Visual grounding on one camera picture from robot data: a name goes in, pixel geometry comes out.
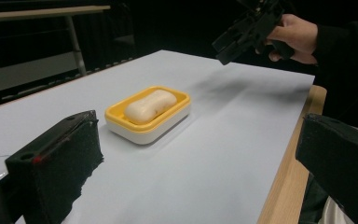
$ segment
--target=white tabletop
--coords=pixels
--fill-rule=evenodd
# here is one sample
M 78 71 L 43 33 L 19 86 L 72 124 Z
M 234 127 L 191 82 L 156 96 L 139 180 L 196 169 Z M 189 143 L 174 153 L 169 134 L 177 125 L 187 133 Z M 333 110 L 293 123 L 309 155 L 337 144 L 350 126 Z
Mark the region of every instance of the white tabletop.
M 256 223 L 313 79 L 162 50 L 0 105 L 0 156 L 96 110 L 104 162 L 65 223 Z M 155 85 L 187 92 L 189 116 L 146 146 L 107 129 L 108 106 Z

